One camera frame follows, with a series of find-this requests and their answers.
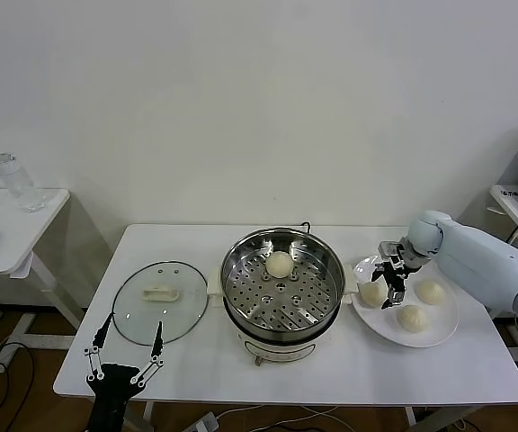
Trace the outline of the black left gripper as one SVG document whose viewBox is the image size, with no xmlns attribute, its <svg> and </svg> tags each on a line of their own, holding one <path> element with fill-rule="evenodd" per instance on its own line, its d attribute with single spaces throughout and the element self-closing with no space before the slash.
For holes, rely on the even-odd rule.
<svg viewBox="0 0 518 432">
<path fill-rule="evenodd" d="M 164 366 L 163 322 L 159 321 L 149 360 L 141 369 L 121 364 L 103 364 L 101 352 L 112 323 L 110 313 L 84 349 L 88 362 L 86 382 L 94 393 L 94 405 L 86 430 L 91 432 L 120 432 L 130 399 Z"/>
</svg>

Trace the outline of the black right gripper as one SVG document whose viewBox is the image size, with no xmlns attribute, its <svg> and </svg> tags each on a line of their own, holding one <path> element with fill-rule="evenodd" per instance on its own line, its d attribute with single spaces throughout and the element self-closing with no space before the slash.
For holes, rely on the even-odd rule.
<svg viewBox="0 0 518 432">
<path fill-rule="evenodd" d="M 383 310 L 398 306 L 405 298 L 405 279 L 417 272 L 417 254 L 412 251 L 385 253 L 384 264 L 377 265 L 371 274 L 371 281 L 377 282 L 382 276 L 388 287 L 387 298 L 381 305 Z"/>
</svg>

